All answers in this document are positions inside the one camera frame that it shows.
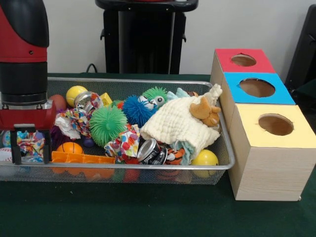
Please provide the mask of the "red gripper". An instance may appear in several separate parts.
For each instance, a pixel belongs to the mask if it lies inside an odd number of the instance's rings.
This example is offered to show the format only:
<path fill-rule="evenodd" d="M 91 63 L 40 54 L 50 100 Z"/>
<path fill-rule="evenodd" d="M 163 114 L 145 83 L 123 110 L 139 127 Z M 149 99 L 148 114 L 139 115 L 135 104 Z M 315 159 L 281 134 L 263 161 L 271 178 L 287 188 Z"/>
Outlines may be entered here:
<path fill-rule="evenodd" d="M 51 136 L 50 129 L 53 127 L 56 118 L 56 105 L 54 101 L 48 100 L 44 104 L 29 106 L 8 106 L 0 105 L 0 129 L 10 131 L 10 144 L 12 162 L 16 165 L 22 163 L 21 151 L 17 143 L 18 129 L 43 130 L 44 147 L 43 162 L 51 162 Z"/>

